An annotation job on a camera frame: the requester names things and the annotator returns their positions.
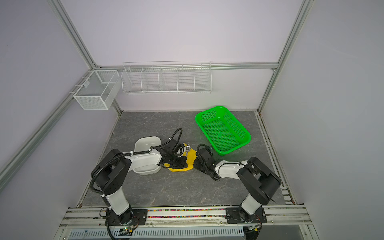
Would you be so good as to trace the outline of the yellow paper napkin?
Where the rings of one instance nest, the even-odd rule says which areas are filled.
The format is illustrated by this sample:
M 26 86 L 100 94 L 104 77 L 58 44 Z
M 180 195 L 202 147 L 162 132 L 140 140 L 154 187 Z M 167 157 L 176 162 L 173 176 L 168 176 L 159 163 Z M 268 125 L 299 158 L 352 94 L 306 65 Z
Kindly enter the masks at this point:
M 189 144 L 184 143 L 184 152 L 180 156 L 180 160 L 183 160 L 181 168 L 171 168 L 170 164 L 166 164 L 166 167 L 168 167 L 168 170 L 171 172 L 186 172 L 189 170 L 192 170 L 194 167 L 194 162 L 196 159 L 196 153 L 194 149 Z

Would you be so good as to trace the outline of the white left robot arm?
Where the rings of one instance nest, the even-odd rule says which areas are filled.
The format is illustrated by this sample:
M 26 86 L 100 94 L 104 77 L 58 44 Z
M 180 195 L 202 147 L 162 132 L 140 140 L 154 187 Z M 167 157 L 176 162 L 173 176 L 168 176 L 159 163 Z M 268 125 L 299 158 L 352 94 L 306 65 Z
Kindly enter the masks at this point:
M 147 145 L 142 151 L 111 150 L 93 169 L 90 191 L 99 194 L 116 216 L 130 214 L 131 206 L 123 191 L 127 174 L 151 175 L 161 168 L 187 168 L 185 145 L 180 142 L 182 133 L 183 129 L 178 128 L 165 143 Z

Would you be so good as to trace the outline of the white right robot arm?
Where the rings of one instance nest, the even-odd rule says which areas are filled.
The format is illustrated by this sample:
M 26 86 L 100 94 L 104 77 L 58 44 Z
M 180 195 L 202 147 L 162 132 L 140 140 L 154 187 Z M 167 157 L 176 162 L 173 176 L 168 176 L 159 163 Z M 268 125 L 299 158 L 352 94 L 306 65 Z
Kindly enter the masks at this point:
M 282 184 L 274 171 L 256 157 L 241 162 L 215 160 L 211 148 L 205 144 L 198 145 L 196 156 L 194 168 L 213 180 L 229 178 L 241 181 L 248 195 L 240 204 L 239 211 L 248 216 L 267 205 Z

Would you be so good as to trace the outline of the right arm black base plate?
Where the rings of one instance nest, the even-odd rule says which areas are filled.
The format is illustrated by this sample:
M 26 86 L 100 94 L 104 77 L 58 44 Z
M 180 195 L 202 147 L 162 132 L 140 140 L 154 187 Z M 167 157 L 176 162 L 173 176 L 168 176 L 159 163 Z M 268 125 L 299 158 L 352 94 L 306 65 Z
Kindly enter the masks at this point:
M 259 207 L 254 214 L 250 215 L 240 207 L 225 208 L 228 224 L 264 224 L 267 222 L 265 211 Z

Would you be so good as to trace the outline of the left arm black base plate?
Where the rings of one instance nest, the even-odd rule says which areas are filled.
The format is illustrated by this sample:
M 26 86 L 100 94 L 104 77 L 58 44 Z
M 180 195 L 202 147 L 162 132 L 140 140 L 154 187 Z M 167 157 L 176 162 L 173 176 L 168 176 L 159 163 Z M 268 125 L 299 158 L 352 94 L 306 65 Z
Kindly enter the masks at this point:
M 113 210 L 106 214 L 106 221 L 110 226 L 142 226 L 146 224 L 147 209 L 128 209 L 118 216 Z

